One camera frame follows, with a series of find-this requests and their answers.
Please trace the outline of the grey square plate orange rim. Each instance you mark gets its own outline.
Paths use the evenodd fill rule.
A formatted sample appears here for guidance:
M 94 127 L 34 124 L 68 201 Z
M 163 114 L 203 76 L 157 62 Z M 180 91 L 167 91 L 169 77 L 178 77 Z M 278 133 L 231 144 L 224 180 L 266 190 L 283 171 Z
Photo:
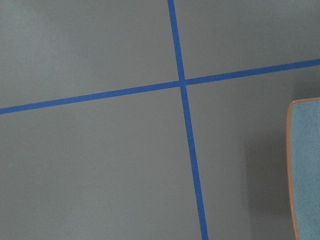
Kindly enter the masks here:
M 291 217 L 297 240 L 320 238 L 320 99 L 288 108 L 286 155 Z

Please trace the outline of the brown paper table mat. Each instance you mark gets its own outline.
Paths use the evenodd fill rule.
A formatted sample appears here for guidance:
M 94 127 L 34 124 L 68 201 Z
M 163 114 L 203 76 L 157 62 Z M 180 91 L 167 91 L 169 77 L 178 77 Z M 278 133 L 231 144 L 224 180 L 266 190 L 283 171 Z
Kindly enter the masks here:
M 3 240 L 293 240 L 317 0 L 3 0 Z

